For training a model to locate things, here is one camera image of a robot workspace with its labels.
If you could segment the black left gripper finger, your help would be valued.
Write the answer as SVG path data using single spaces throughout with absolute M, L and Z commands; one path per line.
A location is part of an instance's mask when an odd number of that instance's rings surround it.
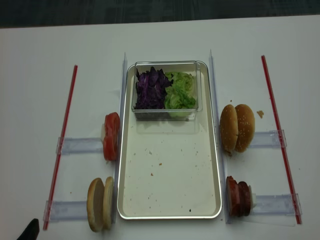
M 17 238 L 17 240 L 36 240 L 40 232 L 39 220 L 34 218 L 27 225 L 22 234 Z

